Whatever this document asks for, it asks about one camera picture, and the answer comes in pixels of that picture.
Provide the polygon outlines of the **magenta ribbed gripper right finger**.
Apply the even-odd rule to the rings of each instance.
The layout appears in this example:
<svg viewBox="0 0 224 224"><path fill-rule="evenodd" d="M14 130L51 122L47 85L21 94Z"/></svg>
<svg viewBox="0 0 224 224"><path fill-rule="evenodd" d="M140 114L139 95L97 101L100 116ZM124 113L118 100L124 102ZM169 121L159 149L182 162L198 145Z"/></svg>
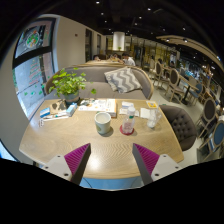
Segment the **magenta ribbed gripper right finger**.
<svg viewBox="0 0 224 224"><path fill-rule="evenodd" d="M145 185L181 170L167 154L158 155L136 143L133 144L132 153Z"/></svg>

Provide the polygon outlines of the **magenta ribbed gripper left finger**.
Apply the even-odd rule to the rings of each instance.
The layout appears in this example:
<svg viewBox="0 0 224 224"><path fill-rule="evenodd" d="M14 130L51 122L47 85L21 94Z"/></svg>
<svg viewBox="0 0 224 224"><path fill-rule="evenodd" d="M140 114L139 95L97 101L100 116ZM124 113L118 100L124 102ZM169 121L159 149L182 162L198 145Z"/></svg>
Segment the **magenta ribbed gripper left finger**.
<svg viewBox="0 0 224 224"><path fill-rule="evenodd" d="M90 154L91 144L87 143L66 155L56 155L42 169L79 185Z"/></svg>

